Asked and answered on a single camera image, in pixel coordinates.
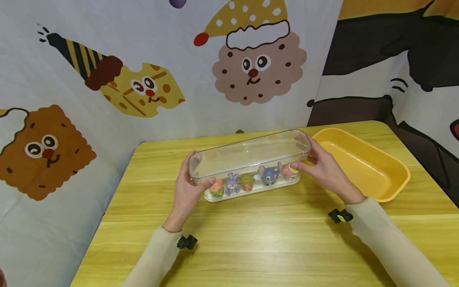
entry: cartoon eye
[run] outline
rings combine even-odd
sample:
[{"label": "cartoon eye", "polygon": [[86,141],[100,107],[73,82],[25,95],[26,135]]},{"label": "cartoon eye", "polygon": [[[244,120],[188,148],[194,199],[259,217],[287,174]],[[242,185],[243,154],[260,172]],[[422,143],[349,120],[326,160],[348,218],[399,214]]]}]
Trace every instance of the cartoon eye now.
[{"label": "cartoon eye", "polygon": [[53,136],[53,135],[45,135],[41,139],[41,144],[45,148],[49,148],[49,149],[55,150],[55,149],[57,149],[58,141],[57,141],[57,138],[55,136]]},{"label": "cartoon eye", "polygon": [[244,60],[242,60],[242,70],[244,71],[244,73],[248,73],[252,69],[252,67],[252,60],[250,60],[247,57],[244,58]]},{"label": "cartoon eye", "polygon": [[156,92],[156,90],[158,89],[158,86],[156,86],[156,83],[152,78],[148,76],[144,76],[142,78],[142,81],[144,82],[145,86],[147,86],[148,89],[151,89],[154,92]]},{"label": "cartoon eye", "polygon": [[145,95],[145,87],[142,85],[141,82],[137,80],[132,80],[131,87],[134,89],[134,91],[137,92],[137,94]]},{"label": "cartoon eye", "polygon": [[43,148],[41,143],[36,142],[36,141],[32,141],[28,143],[24,149],[26,154],[31,158],[41,158],[41,155],[43,154],[43,150],[45,149]]},{"label": "cartoon eye", "polygon": [[259,55],[255,64],[258,71],[264,71],[271,65],[271,58],[268,55]]}]

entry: beige sleeve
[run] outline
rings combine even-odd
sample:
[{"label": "beige sleeve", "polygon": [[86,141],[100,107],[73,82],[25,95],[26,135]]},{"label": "beige sleeve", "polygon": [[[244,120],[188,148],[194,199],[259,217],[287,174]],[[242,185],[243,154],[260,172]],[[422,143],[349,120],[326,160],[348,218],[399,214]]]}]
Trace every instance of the beige sleeve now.
[{"label": "beige sleeve", "polygon": [[181,232],[169,233],[158,227],[122,287],[159,286],[179,254],[181,236]]},{"label": "beige sleeve", "polygon": [[375,253],[398,287],[449,286],[374,199],[346,205],[346,210],[354,216],[350,221],[353,234]]}]

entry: left hand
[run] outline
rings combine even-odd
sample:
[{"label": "left hand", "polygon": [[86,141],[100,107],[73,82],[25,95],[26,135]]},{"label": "left hand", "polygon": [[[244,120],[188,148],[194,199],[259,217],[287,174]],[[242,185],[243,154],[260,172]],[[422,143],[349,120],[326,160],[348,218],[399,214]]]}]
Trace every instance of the left hand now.
[{"label": "left hand", "polygon": [[188,154],[180,167],[179,175],[175,181],[174,207],[169,217],[164,222],[163,228],[168,232],[179,232],[191,215],[201,195],[215,183],[215,178],[203,180],[198,186],[193,182],[188,173],[188,161],[195,154]]}]

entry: blue stitch figure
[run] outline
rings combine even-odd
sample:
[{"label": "blue stitch figure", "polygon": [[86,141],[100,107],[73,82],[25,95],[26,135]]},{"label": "blue stitch figure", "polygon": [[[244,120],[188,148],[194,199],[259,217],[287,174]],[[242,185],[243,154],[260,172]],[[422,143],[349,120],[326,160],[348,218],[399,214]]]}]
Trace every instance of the blue stitch figure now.
[{"label": "blue stitch figure", "polygon": [[280,162],[277,162],[277,168],[265,168],[263,165],[261,165],[258,168],[258,173],[260,174],[261,179],[264,182],[264,185],[268,186],[276,182],[281,169],[282,164]]},{"label": "blue stitch figure", "polygon": [[230,195],[232,192],[239,193],[241,191],[241,187],[239,186],[239,183],[237,182],[237,178],[240,177],[240,174],[234,174],[230,172],[228,174],[228,180],[226,181],[226,190],[225,193],[226,195]]}]

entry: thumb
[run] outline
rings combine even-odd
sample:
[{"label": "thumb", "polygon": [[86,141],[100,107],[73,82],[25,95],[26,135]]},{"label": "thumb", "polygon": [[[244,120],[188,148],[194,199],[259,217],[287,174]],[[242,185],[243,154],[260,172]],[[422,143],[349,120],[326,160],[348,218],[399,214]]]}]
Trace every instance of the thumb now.
[{"label": "thumb", "polygon": [[293,169],[298,169],[299,171],[304,172],[308,175],[314,175],[315,173],[315,166],[307,165],[305,163],[294,162],[291,163],[290,166]]},{"label": "thumb", "polygon": [[199,193],[204,193],[207,189],[209,189],[217,180],[214,177],[208,178],[203,180],[196,189]]}]

